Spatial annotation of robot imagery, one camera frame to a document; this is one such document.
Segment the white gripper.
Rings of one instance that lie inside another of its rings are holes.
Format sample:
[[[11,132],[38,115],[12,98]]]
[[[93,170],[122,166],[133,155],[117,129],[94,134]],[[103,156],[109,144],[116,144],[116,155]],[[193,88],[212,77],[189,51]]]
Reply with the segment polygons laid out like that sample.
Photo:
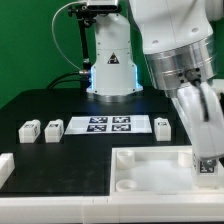
[[[203,82],[200,87],[208,107],[209,120],[204,120],[199,90],[193,85],[181,88],[172,102],[188,134],[196,157],[205,161],[204,166],[216,166],[224,157],[224,114],[215,91]]]

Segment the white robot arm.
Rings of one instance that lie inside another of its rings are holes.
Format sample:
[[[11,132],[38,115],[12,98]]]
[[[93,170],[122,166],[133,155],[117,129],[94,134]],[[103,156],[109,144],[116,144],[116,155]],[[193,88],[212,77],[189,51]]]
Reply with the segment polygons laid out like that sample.
[[[128,0],[128,6],[153,86],[172,99],[195,157],[215,166],[224,156],[224,114],[208,83],[216,52],[206,0]],[[118,0],[87,0],[87,11],[96,20],[97,45],[88,95],[110,101],[139,91],[128,53],[129,24],[117,14]]]

